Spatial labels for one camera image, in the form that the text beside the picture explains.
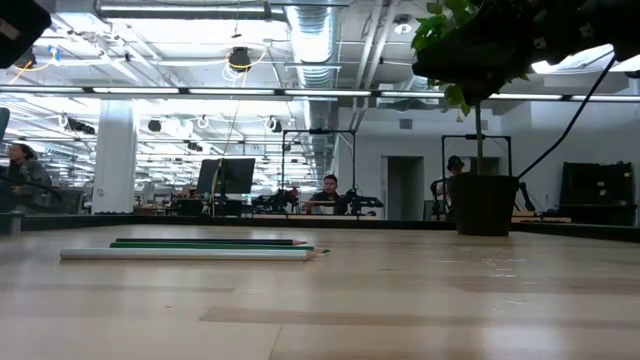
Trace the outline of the black pencil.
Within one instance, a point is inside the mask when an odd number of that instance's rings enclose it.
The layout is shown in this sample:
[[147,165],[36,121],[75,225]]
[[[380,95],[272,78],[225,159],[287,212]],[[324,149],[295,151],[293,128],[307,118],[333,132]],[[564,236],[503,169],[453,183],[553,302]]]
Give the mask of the black pencil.
[[193,238],[177,238],[177,239],[144,239],[144,238],[118,238],[116,243],[210,243],[210,244],[242,244],[242,245],[305,245],[308,244],[302,240],[292,239],[193,239]]

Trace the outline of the green pencil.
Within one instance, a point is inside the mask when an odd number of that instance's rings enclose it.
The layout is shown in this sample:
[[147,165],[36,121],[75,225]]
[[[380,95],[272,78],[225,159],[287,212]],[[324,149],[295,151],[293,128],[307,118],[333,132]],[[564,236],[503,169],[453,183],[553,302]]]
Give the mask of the green pencil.
[[330,250],[306,245],[271,245],[271,244],[227,244],[227,243],[141,243],[113,242],[109,248],[166,248],[166,249],[263,249],[263,250],[306,250],[317,253],[328,253]]

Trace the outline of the white pencil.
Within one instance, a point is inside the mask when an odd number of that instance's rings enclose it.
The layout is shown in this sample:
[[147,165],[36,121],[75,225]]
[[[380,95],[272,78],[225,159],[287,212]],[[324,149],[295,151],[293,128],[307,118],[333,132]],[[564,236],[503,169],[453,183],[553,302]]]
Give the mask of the white pencil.
[[307,261],[319,253],[307,250],[225,250],[225,249],[124,249],[65,248],[59,252],[62,260],[274,260]]

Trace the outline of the person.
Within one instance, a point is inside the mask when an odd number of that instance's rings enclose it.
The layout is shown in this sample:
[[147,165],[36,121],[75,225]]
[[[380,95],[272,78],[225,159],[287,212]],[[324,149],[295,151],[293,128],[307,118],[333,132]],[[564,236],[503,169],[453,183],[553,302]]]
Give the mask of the person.
[[309,202],[305,205],[304,211],[307,214],[321,214],[323,207],[327,207],[327,202],[333,202],[331,206],[334,215],[345,215],[347,204],[342,201],[342,197],[337,192],[338,179],[335,175],[327,175],[323,180],[323,190],[314,193]]
[[449,173],[448,177],[442,177],[434,181],[430,185],[431,193],[434,197],[435,205],[443,205],[445,211],[445,219],[447,222],[455,221],[455,210],[452,204],[449,180],[453,177],[462,175],[464,173],[465,164],[462,159],[457,155],[452,155],[447,160],[446,170]]
[[26,144],[9,147],[9,165],[0,166],[0,213],[41,212],[49,205],[51,177]]

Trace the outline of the long ceiling light strip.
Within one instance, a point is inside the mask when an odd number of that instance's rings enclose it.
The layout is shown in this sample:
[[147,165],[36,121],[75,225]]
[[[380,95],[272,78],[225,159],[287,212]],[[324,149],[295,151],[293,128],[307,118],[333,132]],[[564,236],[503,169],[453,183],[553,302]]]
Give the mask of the long ceiling light strip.
[[[271,88],[188,88],[188,87],[74,87],[0,85],[0,94],[56,97],[98,97],[129,99],[228,99],[264,100],[270,98],[294,100],[355,99],[420,99],[443,100],[442,92],[392,90],[333,89],[271,89]],[[640,95],[569,95],[569,94],[493,94],[491,101],[581,102],[640,104]]]

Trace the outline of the black computer monitor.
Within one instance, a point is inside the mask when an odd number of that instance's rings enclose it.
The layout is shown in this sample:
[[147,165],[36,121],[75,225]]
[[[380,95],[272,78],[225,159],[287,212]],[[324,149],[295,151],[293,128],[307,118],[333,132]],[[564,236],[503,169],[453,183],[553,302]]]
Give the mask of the black computer monitor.
[[203,160],[196,190],[201,194],[249,194],[255,163],[254,158]]

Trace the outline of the black ceiling device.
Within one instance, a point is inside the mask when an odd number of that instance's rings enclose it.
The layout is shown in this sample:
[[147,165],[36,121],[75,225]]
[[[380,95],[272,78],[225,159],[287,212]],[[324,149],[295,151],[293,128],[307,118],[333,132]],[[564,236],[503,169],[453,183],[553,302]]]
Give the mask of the black ceiling device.
[[251,68],[251,58],[247,47],[234,47],[228,57],[228,66],[235,72],[245,72]]

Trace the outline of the green plant in black pot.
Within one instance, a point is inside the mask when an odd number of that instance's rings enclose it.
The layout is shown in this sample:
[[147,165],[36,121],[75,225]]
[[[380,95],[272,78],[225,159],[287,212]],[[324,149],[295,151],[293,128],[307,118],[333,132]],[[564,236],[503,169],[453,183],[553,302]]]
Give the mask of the green plant in black pot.
[[461,235],[506,236],[518,181],[483,170],[481,104],[509,78],[501,67],[512,54],[501,41],[498,0],[428,0],[411,48],[414,75],[438,87],[461,115],[475,117],[476,166],[449,180],[456,230]]

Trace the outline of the white pillar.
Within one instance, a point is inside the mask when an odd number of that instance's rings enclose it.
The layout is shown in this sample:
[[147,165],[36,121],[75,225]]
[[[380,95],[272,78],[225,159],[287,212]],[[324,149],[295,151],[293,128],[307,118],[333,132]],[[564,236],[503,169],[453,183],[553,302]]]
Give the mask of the white pillar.
[[93,214],[133,210],[138,128],[132,101],[100,102]]

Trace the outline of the wooden board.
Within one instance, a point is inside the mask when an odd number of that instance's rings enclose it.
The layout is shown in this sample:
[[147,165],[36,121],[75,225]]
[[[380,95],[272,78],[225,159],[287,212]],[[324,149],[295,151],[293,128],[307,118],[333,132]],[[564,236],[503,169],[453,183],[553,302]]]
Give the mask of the wooden board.
[[533,211],[516,211],[514,210],[511,217],[512,223],[522,222],[538,222],[538,223],[571,223],[572,219],[569,217],[559,216],[544,216],[536,214]]

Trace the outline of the black equipment cases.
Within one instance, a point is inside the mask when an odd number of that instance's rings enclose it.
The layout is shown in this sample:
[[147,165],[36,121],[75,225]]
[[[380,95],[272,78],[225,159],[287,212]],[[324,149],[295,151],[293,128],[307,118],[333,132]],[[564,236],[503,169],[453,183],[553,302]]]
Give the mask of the black equipment cases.
[[633,226],[636,219],[631,163],[565,162],[558,211],[574,223]]

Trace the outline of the black metal stand frame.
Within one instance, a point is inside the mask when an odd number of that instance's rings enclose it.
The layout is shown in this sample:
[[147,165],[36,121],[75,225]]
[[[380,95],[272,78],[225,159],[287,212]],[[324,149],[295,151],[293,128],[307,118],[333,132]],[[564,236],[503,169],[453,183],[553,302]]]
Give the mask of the black metal stand frame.
[[[442,176],[445,176],[445,170],[446,170],[446,165],[447,165],[447,159],[446,159],[446,140],[448,138],[454,138],[454,139],[464,139],[467,141],[479,141],[478,140],[478,135],[477,134],[464,134],[464,135],[460,135],[460,134],[447,134],[447,135],[441,135],[441,139],[440,139],[440,146],[441,146],[441,173]],[[486,134],[481,134],[481,138],[482,141],[486,140],[486,139],[502,139],[506,142],[506,153],[507,153],[507,165],[508,165],[508,176],[513,176],[513,160],[512,160],[512,137],[511,136],[506,136],[506,135],[486,135]]]
[[[356,186],[356,132],[354,130],[333,130],[333,129],[322,129],[322,128],[316,128],[316,129],[308,129],[308,130],[284,130],[283,131],[283,135],[282,135],[282,155],[281,155],[281,188],[284,188],[284,179],[285,179],[285,153],[287,152],[287,142],[286,142],[286,136],[289,133],[296,133],[297,135],[299,134],[307,134],[310,138],[313,137],[317,137],[317,136],[333,136],[334,138],[336,137],[341,137],[343,134],[350,134],[352,137],[352,142],[349,143],[347,142],[347,144],[350,144],[352,147],[351,150],[351,160],[352,160],[352,185],[351,185],[351,189],[352,188],[357,188]],[[301,210],[304,210],[305,205],[309,202],[303,202],[302,205],[300,206]],[[334,203],[333,202],[327,202],[327,207],[329,206],[333,206]],[[347,212],[345,215],[348,216],[355,216],[355,215],[351,215],[349,213],[349,207],[347,205]]]

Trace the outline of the silver air duct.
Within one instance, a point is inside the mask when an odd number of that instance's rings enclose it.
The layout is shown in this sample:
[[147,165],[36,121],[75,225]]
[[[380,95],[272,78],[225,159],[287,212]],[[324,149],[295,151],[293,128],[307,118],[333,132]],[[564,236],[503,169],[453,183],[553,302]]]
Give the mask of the silver air duct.
[[[287,6],[290,40],[299,87],[304,90],[329,89],[336,85],[337,70],[331,65],[336,60],[336,33],[338,11],[325,6]],[[335,130],[337,109],[328,100],[305,100],[304,119],[309,130]],[[335,143],[334,134],[309,134],[310,151],[315,176],[322,182],[329,174]]]

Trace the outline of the black aluminium table frame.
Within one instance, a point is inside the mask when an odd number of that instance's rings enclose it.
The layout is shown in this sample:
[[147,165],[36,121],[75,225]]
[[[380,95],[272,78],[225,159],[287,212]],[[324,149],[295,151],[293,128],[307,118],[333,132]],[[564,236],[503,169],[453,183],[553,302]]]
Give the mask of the black aluminium table frame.
[[[335,217],[290,218],[206,218],[192,216],[147,215],[29,215],[21,218],[23,231],[67,230],[121,225],[240,226],[280,228],[331,228],[365,230],[453,231],[455,225],[434,221],[388,221]],[[640,228],[571,223],[524,222],[511,226],[513,232],[558,235],[640,244]]]

